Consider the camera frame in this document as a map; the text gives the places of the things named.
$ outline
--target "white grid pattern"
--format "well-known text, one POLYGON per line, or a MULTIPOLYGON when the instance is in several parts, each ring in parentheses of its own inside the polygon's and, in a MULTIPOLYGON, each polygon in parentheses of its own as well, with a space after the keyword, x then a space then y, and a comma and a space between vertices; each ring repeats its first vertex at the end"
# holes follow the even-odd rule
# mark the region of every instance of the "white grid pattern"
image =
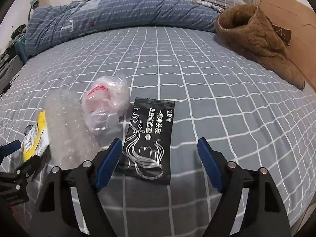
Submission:
MULTIPOLYGON (((83 95, 96 78, 123 73, 131 101, 138 96, 174 100, 176 105, 171 185, 152 186, 115 174, 99 195, 119 236, 202 235, 220 195, 196 153, 201 137, 241 167, 267 167, 293 224, 315 192, 316 94, 309 86, 297 90, 213 39, 201 31, 140 27, 92 34, 43 52, 28 62, 0 100, 0 144, 23 139, 25 127, 35 122, 52 90, 62 87, 83 95), (135 189, 139 197, 131 197, 135 189)), ((116 133, 123 141, 129 117, 124 116, 116 133)), ((1 170, 20 162, 16 152, 1 170)), ((25 224, 52 166, 29 183, 31 199, 22 207, 25 224)), ((75 194, 73 199, 77 208, 75 194)), ((234 231, 245 201, 244 195, 234 231)), ((87 232, 83 218, 78 220, 87 232)))

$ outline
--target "yellow package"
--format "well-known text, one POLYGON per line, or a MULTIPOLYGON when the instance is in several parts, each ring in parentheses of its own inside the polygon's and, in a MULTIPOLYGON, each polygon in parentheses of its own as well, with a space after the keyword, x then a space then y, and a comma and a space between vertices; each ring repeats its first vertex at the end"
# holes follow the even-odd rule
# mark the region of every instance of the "yellow package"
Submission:
POLYGON ((45 112, 37 117, 37 122, 23 139, 23 160, 26 161, 34 155, 42 156, 49 145, 45 112))

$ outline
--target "blue comforter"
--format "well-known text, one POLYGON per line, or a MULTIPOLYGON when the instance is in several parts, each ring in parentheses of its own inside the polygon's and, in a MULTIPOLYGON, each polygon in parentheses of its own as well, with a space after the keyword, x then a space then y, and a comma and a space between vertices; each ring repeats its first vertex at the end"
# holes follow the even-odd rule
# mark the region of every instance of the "blue comforter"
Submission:
POLYGON ((40 52, 89 33, 133 26, 173 26, 214 32, 219 13, 177 0, 84 0, 39 7, 26 30, 26 53, 40 52))

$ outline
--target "plastic bag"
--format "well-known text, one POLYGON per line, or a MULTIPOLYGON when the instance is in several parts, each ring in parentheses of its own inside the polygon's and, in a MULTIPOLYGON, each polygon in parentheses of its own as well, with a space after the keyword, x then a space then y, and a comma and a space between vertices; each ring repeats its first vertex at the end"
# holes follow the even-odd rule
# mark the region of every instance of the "plastic bag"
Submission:
POLYGON ((130 105, 126 77, 103 76, 83 96, 84 119, 92 132, 113 128, 130 105))
POLYGON ((51 155, 50 165, 76 168, 93 160, 101 147, 84 122, 80 95, 55 90, 45 101, 45 119, 51 155))

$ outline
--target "screw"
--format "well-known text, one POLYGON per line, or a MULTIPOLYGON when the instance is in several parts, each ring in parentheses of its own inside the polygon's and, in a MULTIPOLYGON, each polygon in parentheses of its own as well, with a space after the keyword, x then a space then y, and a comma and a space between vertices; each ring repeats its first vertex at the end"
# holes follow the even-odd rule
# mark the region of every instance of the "screw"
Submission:
POLYGON ((55 166, 52 168, 53 173, 57 173, 59 171, 59 167, 55 166))
POLYGON ((85 161, 82 165, 83 167, 91 167, 92 163, 91 161, 85 161))
POLYGON ((260 172, 263 174, 267 174, 268 170, 265 167, 260 168, 260 172))
POLYGON ((233 161, 230 161, 230 162, 228 162, 228 166, 230 168, 235 168, 237 166, 237 164, 235 162, 233 162, 233 161))

